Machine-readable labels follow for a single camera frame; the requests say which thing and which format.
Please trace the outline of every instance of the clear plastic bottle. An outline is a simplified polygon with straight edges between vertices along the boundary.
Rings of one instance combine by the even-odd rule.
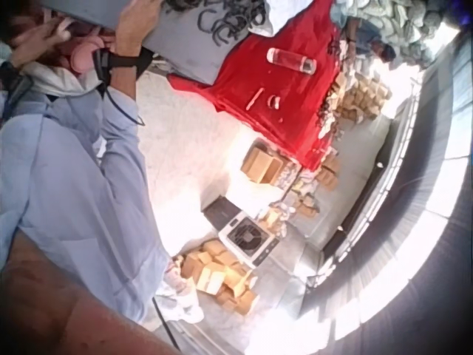
[[[308,75],[313,75],[317,69],[317,61],[315,59],[308,58],[307,56],[298,53],[288,52],[287,50],[270,48],[266,58],[272,64],[289,68],[297,72],[303,72]]]

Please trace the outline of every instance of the hair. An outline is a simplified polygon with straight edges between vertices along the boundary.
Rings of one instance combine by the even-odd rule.
[[[390,63],[394,61],[395,58],[396,58],[396,52],[394,51],[394,48],[392,48],[392,46],[389,44],[384,44],[384,49],[381,54],[381,60],[384,63]]]
[[[0,41],[8,44],[20,34],[21,31],[13,25],[12,18],[29,14],[31,5],[32,0],[0,1]]]

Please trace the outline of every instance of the hand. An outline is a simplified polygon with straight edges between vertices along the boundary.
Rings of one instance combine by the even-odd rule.
[[[132,0],[123,9],[116,30],[118,55],[136,57],[145,37],[156,26],[163,0]]]
[[[348,42],[348,49],[347,49],[347,57],[345,61],[348,65],[352,65],[355,63],[356,58],[356,43],[355,42]]]
[[[46,24],[34,27],[13,40],[16,49],[10,57],[10,63],[17,69],[37,60],[56,44],[68,41],[71,34],[67,31],[57,33],[55,30],[61,18],[55,18]]]

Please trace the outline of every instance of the light blue shirt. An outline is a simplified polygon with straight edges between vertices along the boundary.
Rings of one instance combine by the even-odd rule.
[[[136,103],[109,89],[137,117]],[[5,95],[0,95],[0,114]],[[97,162],[100,135],[106,152]],[[0,269],[16,228],[111,309],[139,322],[169,261],[137,127],[97,92],[30,92],[0,131]]]
[[[352,16],[347,16],[344,13],[345,4],[334,3],[330,8],[330,20],[336,25],[340,31],[344,30],[347,22]],[[356,54],[357,55],[372,55],[371,42],[374,40],[381,40],[379,29],[369,21],[359,18],[360,25],[356,31]]]

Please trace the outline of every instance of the table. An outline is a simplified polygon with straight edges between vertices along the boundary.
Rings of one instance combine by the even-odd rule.
[[[327,51],[339,36],[330,20],[331,4],[332,0],[313,2],[273,38],[250,35],[227,57],[213,86],[178,77],[170,78],[171,85],[198,93],[217,111],[226,111],[261,132],[303,167],[317,169],[331,143],[330,135],[319,139],[319,109],[339,73],[339,58]],[[269,63],[266,55],[270,48],[315,59],[315,74]],[[264,91],[249,105],[261,88]],[[268,106],[272,95],[281,98],[279,109]]]

